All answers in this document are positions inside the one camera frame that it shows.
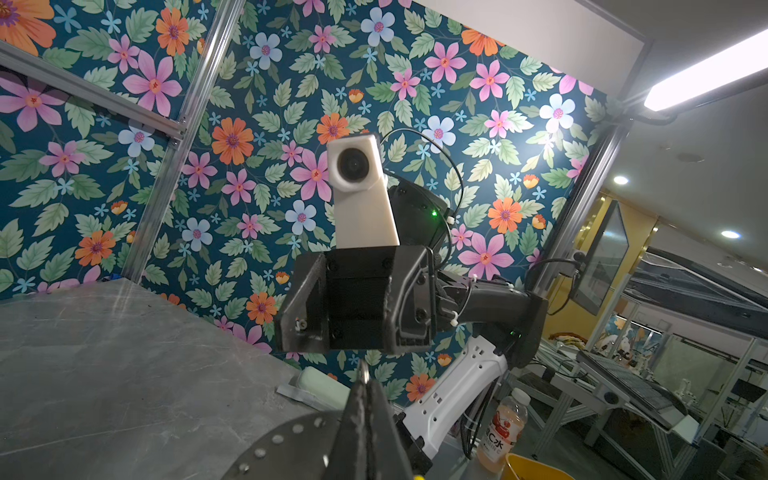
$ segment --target yellow container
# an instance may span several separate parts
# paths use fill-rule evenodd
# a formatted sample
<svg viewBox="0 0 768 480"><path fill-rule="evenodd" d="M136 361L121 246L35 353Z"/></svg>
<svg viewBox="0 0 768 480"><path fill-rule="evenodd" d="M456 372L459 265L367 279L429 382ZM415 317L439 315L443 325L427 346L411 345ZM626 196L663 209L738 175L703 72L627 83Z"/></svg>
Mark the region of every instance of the yellow container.
<svg viewBox="0 0 768 480"><path fill-rule="evenodd" d="M574 480L569 474L549 465L510 453L502 480Z"/></svg>

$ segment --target bottle label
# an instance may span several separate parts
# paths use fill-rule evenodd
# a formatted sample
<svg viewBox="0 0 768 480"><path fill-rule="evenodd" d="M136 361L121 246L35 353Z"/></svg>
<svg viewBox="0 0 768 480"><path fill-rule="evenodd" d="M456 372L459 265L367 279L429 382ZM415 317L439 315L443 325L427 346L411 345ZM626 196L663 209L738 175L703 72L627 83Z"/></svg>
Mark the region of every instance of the bottle label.
<svg viewBox="0 0 768 480"><path fill-rule="evenodd" d="M500 458L507 455L511 448L515 446L521 433L521 426L497 411L496 415L493 416L491 425L488 426L488 430L485 432L480 448L485 453L485 456L488 457L488 460L498 462Z"/></svg>

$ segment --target ceiling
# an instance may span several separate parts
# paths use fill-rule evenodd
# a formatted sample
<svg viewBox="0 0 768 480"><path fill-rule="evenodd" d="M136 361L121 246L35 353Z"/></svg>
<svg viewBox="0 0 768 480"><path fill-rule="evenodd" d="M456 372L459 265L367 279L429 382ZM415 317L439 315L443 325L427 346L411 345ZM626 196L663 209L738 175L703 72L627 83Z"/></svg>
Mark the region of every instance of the ceiling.
<svg viewBox="0 0 768 480"><path fill-rule="evenodd" d="M768 28L765 0L592 0L653 39L631 95ZM678 154L696 154L684 163ZM768 271L768 85L682 114L635 122L606 187ZM739 240L720 235L741 233Z"/></svg>

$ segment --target camera lens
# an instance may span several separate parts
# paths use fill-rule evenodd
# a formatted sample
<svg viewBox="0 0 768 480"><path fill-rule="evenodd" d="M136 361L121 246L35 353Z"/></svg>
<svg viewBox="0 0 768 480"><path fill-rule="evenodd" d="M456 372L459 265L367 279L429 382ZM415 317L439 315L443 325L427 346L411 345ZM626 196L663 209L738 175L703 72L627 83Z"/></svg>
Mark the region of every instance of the camera lens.
<svg viewBox="0 0 768 480"><path fill-rule="evenodd" d="M347 148L339 155L339 173L344 180L359 182L368 176L368 157L356 148Z"/></svg>

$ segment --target white camera housing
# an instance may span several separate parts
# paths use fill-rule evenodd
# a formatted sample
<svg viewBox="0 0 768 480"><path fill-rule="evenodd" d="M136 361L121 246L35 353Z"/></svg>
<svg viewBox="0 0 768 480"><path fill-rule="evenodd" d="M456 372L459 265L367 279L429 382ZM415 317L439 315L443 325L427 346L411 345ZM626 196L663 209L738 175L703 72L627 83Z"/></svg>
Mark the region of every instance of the white camera housing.
<svg viewBox="0 0 768 480"><path fill-rule="evenodd" d="M364 134L340 138L329 142L327 149L329 182L334 196L336 248L400 245L376 136ZM359 179L350 179L343 173L343 163L349 161L345 152L352 149L362 152L368 162L365 175Z"/></svg>

